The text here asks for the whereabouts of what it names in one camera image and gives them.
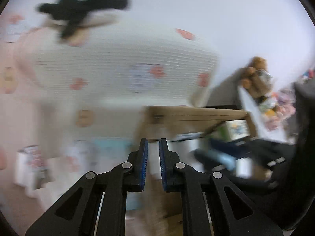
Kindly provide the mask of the pink white spout pouch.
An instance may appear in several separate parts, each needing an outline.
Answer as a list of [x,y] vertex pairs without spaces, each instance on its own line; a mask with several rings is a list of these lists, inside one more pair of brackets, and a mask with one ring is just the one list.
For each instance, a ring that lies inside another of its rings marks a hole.
[[46,161],[39,146],[26,146],[17,151],[13,182],[24,188],[26,196],[35,198],[35,191],[49,180]]

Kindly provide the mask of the green white small box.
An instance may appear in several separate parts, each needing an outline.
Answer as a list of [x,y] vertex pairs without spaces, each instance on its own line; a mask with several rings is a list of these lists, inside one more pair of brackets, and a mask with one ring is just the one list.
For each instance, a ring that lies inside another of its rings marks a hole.
[[248,137],[250,131],[245,120],[229,120],[221,124],[218,134],[220,139],[231,142]]

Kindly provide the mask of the blue white wipes pack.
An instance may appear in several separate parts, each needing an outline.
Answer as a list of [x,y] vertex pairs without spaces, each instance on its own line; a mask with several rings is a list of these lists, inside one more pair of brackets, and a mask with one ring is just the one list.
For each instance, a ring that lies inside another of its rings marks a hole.
[[106,160],[125,161],[132,149],[132,140],[129,138],[99,137],[92,142],[97,147],[99,156]]

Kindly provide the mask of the brown teddy bear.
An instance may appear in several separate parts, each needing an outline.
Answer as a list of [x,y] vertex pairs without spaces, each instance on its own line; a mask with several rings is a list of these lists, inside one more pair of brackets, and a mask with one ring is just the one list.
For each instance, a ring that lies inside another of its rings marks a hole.
[[273,77],[268,72],[267,61],[255,56],[244,69],[241,85],[252,98],[257,99],[271,91],[272,79]]

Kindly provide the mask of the pink cream cartoon blanket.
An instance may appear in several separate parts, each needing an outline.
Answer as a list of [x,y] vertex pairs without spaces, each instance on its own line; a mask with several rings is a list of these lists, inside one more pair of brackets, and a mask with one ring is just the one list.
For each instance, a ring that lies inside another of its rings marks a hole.
[[[129,138],[146,107],[207,105],[217,51],[180,29],[128,18],[63,41],[50,24],[1,41],[1,211],[26,229],[89,170],[117,163],[94,138]],[[17,151],[37,145],[50,180],[29,198],[14,184]]]

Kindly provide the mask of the brown cardboard box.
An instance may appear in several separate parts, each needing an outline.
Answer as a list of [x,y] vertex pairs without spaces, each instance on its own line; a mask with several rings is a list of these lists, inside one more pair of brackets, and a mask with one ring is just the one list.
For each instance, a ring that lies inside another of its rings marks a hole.
[[208,133],[225,121],[240,119],[247,121],[250,137],[256,137],[257,131],[251,113],[244,110],[149,106],[142,113],[134,139],[171,140],[179,134]]

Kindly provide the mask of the black white orca plush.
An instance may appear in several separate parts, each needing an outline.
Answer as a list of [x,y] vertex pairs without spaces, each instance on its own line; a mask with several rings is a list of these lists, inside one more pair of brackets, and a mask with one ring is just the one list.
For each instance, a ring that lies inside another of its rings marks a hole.
[[57,0],[55,3],[41,3],[36,10],[62,23],[60,37],[65,40],[75,34],[92,12],[125,10],[128,4],[129,0]]

